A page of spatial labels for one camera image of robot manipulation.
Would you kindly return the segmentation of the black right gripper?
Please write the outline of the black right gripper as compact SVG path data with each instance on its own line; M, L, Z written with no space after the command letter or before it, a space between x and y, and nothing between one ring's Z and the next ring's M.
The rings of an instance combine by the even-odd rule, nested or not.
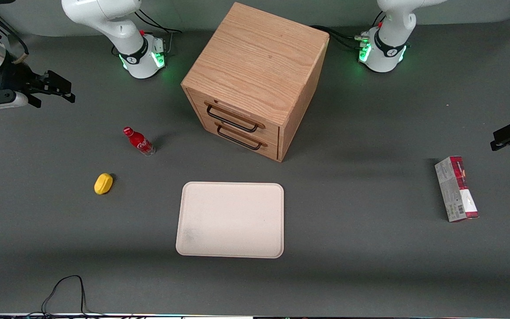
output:
M74 103L76 96L71 88L70 81L51 70L39 75L25 63L4 63L0 67L0 91L10 89L23 93L27 97L28 104L38 109L41 108L41 100L35 94L56 95L69 103Z

